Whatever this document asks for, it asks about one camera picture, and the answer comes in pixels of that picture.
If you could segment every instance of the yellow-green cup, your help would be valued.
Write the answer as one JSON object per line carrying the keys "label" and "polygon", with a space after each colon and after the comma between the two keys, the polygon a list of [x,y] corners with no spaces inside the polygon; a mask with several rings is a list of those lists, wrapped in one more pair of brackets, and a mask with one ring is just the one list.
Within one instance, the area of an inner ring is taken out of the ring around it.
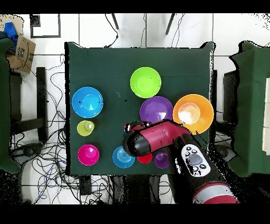
{"label": "yellow-green cup", "polygon": [[90,135],[94,130],[94,128],[95,128],[94,123],[89,120],[83,120],[82,122],[79,122],[77,125],[77,131],[81,136]]}

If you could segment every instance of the orange bowl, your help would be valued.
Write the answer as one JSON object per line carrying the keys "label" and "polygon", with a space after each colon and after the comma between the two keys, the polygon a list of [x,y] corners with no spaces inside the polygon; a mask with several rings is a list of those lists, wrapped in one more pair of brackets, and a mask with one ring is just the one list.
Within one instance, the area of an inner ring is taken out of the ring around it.
{"label": "orange bowl", "polygon": [[173,120],[183,124],[192,134],[205,132],[213,122],[214,110],[205,97],[189,94],[177,101],[173,108]]}

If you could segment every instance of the blue bowl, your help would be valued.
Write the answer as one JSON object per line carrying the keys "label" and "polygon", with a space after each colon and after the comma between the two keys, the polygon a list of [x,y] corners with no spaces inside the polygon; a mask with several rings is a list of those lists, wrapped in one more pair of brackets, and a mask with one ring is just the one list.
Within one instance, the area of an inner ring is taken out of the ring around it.
{"label": "blue bowl", "polygon": [[102,110],[103,98],[95,88],[83,87],[73,95],[72,107],[80,117],[92,118]]}
{"label": "blue bowl", "polygon": [[135,157],[128,155],[124,151],[123,147],[119,146],[116,150],[114,150],[112,160],[117,167],[126,169],[133,165]]}

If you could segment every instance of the dark green tablecloth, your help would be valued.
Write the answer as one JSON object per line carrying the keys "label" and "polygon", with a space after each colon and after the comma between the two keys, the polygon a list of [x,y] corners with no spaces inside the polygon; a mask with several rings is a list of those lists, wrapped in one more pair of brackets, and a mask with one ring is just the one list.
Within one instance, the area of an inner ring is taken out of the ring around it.
{"label": "dark green tablecloth", "polygon": [[[124,124],[140,119],[139,110],[145,101],[131,91],[130,77],[139,67],[154,68],[162,81],[157,96],[168,98],[173,105],[187,94],[200,94],[209,98],[210,52],[214,45],[210,42],[201,49],[86,49],[73,43],[68,43],[68,46],[70,174],[172,173],[171,167],[159,169],[153,160],[149,164],[141,164],[136,159],[128,169],[120,169],[113,163],[112,153],[122,143]],[[73,94],[85,86],[96,88],[101,93],[104,106],[100,114],[89,119],[95,124],[92,134],[82,137],[76,127],[85,119],[74,112],[71,102]],[[201,137],[208,141],[208,131]],[[92,144],[99,149],[100,158],[93,166],[85,166],[77,158],[78,149],[84,144]]]}
{"label": "dark green tablecloth", "polygon": [[21,167],[8,155],[11,141],[11,97],[9,92],[9,64],[6,51],[14,45],[9,38],[0,39],[0,169],[10,173],[17,173]]}
{"label": "dark green tablecloth", "polygon": [[265,84],[270,77],[270,48],[251,42],[239,45],[241,50],[232,56],[239,70],[237,117],[234,150],[238,154],[229,166],[246,177],[252,173],[270,174],[270,156],[262,151]]}

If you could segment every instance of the cardboard box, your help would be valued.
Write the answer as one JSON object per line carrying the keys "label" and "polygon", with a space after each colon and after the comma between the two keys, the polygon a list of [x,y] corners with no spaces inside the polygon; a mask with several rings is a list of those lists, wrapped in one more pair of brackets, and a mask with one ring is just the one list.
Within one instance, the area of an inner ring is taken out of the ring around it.
{"label": "cardboard box", "polygon": [[6,54],[10,67],[19,71],[30,73],[34,58],[36,44],[19,35],[16,47],[16,55]]}

